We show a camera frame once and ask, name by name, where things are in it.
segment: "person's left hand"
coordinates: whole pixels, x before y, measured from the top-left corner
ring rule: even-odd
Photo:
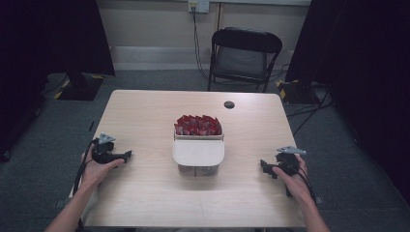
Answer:
[[[92,160],[92,152],[94,147],[95,145],[92,144],[88,151],[87,160],[85,161],[87,165],[85,167],[84,174],[82,175],[81,186],[91,185],[96,187],[103,181],[103,179],[105,179],[109,170],[124,163],[123,159],[116,159],[106,164],[99,164],[95,162]]]

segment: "open box lid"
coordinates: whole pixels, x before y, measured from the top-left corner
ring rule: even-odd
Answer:
[[[174,140],[174,159],[184,166],[215,166],[224,154],[223,140]]]

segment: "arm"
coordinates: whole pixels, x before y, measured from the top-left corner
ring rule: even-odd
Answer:
[[[298,159],[301,168],[308,174],[305,162],[299,156],[296,156],[296,158]],[[274,167],[273,170],[286,183],[290,193],[292,193],[296,201],[301,205],[302,214],[305,219],[305,224],[307,225],[307,232],[329,232],[330,229],[320,216],[316,205],[311,199],[308,187],[302,178],[299,175],[290,177],[278,167]]]
[[[87,162],[91,160],[91,152],[93,151],[93,148],[94,145],[90,148],[86,160]],[[122,163],[124,163],[123,159],[116,159],[107,164],[98,164],[93,160],[90,161],[84,170],[78,191],[63,211],[49,224],[45,231],[74,232],[94,189],[103,181],[111,168],[119,166]]]

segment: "table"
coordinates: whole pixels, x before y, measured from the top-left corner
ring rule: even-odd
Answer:
[[[226,101],[235,107],[224,107]],[[183,176],[173,159],[174,123],[182,115],[218,117],[225,156],[213,177]],[[282,180],[262,173],[276,148],[296,146],[277,95],[117,90],[96,136],[116,138],[113,153],[132,159],[113,169],[83,214],[87,226],[304,227]]]

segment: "black chair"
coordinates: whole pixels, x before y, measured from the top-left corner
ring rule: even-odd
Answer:
[[[274,63],[282,49],[274,34],[244,28],[227,27],[212,37],[208,91],[216,77],[264,84],[266,92]],[[272,59],[268,65],[268,54]]]

